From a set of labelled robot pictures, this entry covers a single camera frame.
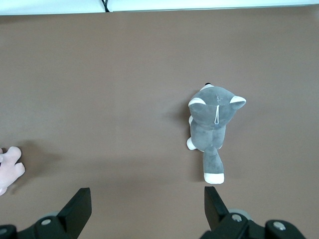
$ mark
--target white ear tip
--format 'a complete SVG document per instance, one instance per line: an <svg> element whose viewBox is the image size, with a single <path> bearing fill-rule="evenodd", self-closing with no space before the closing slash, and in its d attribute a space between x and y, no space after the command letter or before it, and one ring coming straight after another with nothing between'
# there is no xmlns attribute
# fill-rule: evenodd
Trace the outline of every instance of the white ear tip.
<svg viewBox="0 0 319 239"><path fill-rule="evenodd" d="M206 89L206 88L209 88L209 87L214 87L214 86L211 85L211 84L207 84L207 85L205 85L203 88L201 88L199 91L202 91L202 90L204 90L204 89Z"/></svg>
<svg viewBox="0 0 319 239"><path fill-rule="evenodd" d="M223 173L204 173L204 179L210 184L221 184L224 182Z"/></svg>
<svg viewBox="0 0 319 239"><path fill-rule="evenodd" d="M231 104L236 102L246 102L246 100L240 96L234 96L229 103Z"/></svg>
<svg viewBox="0 0 319 239"><path fill-rule="evenodd" d="M188 103L188 106L195 104L195 103L203 104L203 105L206 104L205 101L203 101L201 98L194 98Z"/></svg>

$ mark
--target black cable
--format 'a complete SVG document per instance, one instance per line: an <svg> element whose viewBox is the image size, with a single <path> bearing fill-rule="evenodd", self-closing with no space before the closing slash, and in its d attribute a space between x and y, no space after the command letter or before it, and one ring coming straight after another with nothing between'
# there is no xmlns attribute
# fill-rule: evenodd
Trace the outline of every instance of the black cable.
<svg viewBox="0 0 319 239"><path fill-rule="evenodd" d="M108 0L105 0L105 1L102 0L102 3L103 3L103 5L104 5L104 7L105 7L105 12L110 12L110 11L108 10Z"/></svg>

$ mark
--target plush toy tail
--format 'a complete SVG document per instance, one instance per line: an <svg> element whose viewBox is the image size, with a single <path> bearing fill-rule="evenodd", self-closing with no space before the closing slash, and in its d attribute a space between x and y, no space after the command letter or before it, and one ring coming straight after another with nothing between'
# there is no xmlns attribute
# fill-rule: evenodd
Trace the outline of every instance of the plush toy tail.
<svg viewBox="0 0 319 239"><path fill-rule="evenodd" d="M6 192L7 188L0 188L0 196L3 195Z"/></svg>
<svg viewBox="0 0 319 239"><path fill-rule="evenodd" d="M210 146L204 151L204 178L207 183L221 184L224 182L224 166L218 155L217 148Z"/></svg>

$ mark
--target gray plush cat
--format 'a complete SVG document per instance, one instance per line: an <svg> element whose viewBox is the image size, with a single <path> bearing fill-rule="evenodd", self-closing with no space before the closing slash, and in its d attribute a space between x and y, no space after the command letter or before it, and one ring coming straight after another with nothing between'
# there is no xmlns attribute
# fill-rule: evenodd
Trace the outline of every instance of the gray plush cat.
<svg viewBox="0 0 319 239"><path fill-rule="evenodd" d="M196 93L188 104L191 137L187 140L187 147L204 152L204 178L207 183L224 182L224 167L217 150L223 145L227 123L244 104L244 98L210 83Z"/></svg>

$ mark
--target plush toy head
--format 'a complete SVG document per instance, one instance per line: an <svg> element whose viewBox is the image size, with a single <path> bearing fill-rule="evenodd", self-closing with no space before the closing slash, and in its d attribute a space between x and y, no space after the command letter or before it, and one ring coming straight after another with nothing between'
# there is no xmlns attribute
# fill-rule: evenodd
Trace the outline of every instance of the plush toy head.
<svg viewBox="0 0 319 239"><path fill-rule="evenodd" d="M18 147L9 148L7 153L3 153L0 148L0 196L6 192L8 186L25 172L22 163L16 164L20 157L21 150Z"/></svg>
<svg viewBox="0 0 319 239"><path fill-rule="evenodd" d="M212 130L226 126L244 104L244 98L207 83L188 106L193 119L203 128Z"/></svg>

